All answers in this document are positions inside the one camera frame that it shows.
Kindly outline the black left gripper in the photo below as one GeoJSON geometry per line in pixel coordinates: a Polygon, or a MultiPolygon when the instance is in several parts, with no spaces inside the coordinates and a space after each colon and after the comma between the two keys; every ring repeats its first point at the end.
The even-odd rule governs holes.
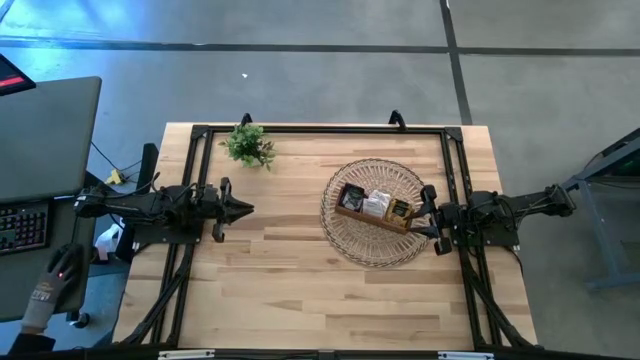
{"type": "Polygon", "coordinates": [[[220,186],[206,185],[199,200],[201,217],[205,220],[213,219],[215,224],[212,237],[217,243],[225,241],[224,227],[253,213],[254,206],[244,201],[231,198],[230,207],[234,212],[230,215],[228,199],[231,195],[231,183],[228,177],[221,179],[220,186]]]}

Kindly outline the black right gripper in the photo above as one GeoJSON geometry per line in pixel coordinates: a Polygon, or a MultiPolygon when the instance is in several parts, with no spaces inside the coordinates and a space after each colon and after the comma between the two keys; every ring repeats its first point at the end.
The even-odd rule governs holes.
{"type": "Polygon", "coordinates": [[[454,202],[436,205],[437,193],[433,185],[422,188],[423,204],[414,211],[411,219],[429,216],[429,225],[411,227],[411,233],[421,234],[434,239],[434,249],[437,255],[446,255],[453,251],[453,247],[467,248],[468,241],[463,232],[462,208],[454,202]]]}

